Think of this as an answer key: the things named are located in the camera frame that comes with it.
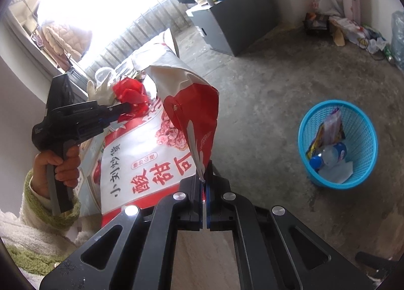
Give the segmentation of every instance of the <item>silver screw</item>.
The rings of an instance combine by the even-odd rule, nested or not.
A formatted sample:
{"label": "silver screw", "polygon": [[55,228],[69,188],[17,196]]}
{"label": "silver screw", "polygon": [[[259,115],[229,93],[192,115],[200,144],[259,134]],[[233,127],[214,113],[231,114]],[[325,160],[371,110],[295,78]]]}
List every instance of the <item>silver screw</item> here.
{"label": "silver screw", "polygon": [[181,201],[187,197],[187,195],[184,192],[176,192],[172,195],[174,200]]}
{"label": "silver screw", "polygon": [[128,216],[137,215],[138,212],[139,212],[139,208],[136,207],[135,205],[129,205],[129,206],[127,206],[127,207],[125,208],[125,213],[126,213]]}
{"label": "silver screw", "polygon": [[286,210],[280,205],[276,205],[275,207],[272,208],[272,213],[276,216],[282,216],[286,213]]}
{"label": "silver screw", "polygon": [[236,198],[236,195],[233,192],[226,192],[225,194],[223,194],[223,199],[227,200],[227,201],[232,201]]}

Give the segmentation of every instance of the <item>black handle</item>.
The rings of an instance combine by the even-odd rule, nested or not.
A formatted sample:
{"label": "black handle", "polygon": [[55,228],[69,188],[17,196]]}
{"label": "black handle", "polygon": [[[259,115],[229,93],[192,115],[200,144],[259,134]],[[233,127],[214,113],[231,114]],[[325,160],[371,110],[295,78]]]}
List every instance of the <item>black handle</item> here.
{"label": "black handle", "polygon": [[[64,143],[55,143],[49,149],[65,160],[68,149],[74,145],[76,145],[74,140],[68,140]],[[46,178],[48,180],[52,214],[60,215],[73,209],[73,189],[55,179],[55,169],[56,166],[47,165]]]}

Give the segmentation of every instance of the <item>white plastic bag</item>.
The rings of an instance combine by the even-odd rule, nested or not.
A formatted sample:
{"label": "white plastic bag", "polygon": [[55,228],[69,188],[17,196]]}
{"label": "white plastic bag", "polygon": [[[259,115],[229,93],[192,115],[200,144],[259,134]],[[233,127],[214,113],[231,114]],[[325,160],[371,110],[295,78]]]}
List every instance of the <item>white plastic bag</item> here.
{"label": "white plastic bag", "polygon": [[313,0],[312,6],[318,14],[344,17],[342,0]]}

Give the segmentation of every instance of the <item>gray floor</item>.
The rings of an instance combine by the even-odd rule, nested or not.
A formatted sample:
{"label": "gray floor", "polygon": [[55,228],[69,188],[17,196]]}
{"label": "gray floor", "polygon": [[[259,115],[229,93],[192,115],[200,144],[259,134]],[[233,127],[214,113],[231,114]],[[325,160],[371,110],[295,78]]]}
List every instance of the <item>gray floor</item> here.
{"label": "gray floor", "polygon": [[[276,29],[239,57],[217,53],[194,27],[177,36],[180,57],[220,92],[212,159],[255,205],[283,205],[350,261],[358,250],[389,258],[404,244],[404,76],[353,44]],[[316,103],[341,99],[372,120],[378,161],[348,191],[309,181],[297,132]]]}

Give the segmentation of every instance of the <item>transparent plastic bag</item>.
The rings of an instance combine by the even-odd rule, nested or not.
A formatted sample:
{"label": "transparent plastic bag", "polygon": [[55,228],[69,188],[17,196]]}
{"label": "transparent plastic bag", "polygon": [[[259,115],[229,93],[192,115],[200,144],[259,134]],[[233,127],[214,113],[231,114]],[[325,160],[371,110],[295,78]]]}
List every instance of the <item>transparent plastic bag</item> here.
{"label": "transparent plastic bag", "polygon": [[391,16],[393,38],[391,39],[391,52],[397,67],[404,71],[404,13],[397,11]]}

